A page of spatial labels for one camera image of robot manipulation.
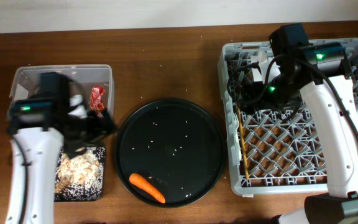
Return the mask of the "red snack wrapper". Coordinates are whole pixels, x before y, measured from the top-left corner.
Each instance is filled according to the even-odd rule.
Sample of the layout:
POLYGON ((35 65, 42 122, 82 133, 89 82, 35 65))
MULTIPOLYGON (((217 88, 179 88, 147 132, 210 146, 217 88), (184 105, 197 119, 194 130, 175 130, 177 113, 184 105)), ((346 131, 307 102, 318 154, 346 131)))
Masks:
POLYGON ((105 89, 95 85, 89 97, 89 107, 97 113, 102 112, 104 109, 104 103, 102 101, 102 97, 105 94, 105 89))

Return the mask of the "grey-white plate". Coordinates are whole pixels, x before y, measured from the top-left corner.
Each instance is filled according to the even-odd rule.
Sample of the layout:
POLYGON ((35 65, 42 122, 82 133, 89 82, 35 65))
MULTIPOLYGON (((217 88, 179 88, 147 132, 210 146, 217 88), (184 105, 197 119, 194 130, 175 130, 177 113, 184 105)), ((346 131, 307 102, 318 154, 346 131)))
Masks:
POLYGON ((250 62, 256 63, 256 68, 252 69, 252 78, 255 82, 265 82, 265 75, 271 58, 267 57, 265 51, 258 51, 257 55, 250 56, 250 62))

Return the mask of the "wooden chopstick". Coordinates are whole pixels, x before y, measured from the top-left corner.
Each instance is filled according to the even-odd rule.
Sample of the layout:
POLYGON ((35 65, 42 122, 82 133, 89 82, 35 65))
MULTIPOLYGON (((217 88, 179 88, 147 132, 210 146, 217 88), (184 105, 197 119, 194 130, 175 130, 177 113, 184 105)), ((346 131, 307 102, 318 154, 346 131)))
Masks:
POLYGON ((245 145, 245 141, 244 141, 244 130, 243 130, 243 125, 242 125, 242 116, 241 116, 240 108, 237 108, 237 116, 238 116, 238 120, 239 120, 239 132, 240 132, 240 142, 241 142, 241 149, 242 149, 243 162, 244 162, 244 172, 245 172, 246 179, 249 180, 246 145, 245 145))

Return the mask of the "brown cookie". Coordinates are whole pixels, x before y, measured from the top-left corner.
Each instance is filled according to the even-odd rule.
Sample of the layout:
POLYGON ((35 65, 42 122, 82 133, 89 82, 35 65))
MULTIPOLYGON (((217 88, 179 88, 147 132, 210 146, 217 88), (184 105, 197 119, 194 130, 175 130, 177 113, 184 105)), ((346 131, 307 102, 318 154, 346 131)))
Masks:
POLYGON ((62 178, 55 186, 55 193, 62 193, 70 185, 70 180, 66 177, 62 178))

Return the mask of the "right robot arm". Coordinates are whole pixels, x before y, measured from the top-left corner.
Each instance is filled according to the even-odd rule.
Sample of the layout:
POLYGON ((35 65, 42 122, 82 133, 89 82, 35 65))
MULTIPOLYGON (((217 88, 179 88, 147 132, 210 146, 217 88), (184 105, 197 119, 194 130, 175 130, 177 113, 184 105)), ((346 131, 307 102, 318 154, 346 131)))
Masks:
POLYGON ((338 42, 312 45, 302 24, 270 34, 272 77, 229 88, 231 98, 249 111, 283 110, 305 104, 312 116, 326 164, 328 191, 304 206, 279 215, 277 223, 358 223, 358 114, 346 50, 338 42))

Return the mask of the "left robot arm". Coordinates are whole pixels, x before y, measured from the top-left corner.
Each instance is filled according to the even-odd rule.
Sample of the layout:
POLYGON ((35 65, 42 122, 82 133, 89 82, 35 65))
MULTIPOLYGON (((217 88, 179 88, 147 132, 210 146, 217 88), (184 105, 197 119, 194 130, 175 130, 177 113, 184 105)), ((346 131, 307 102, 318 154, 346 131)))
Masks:
POLYGON ((55 169, 60 151, 77 155, 77 148, 98 142, 117 129, 108 110, 70 104, 70 87, 77 82, 56 72, 39 75, 39 89, 14 101, 8 112, 12 147, 12 180, 6 223, 53 223, 55 169))

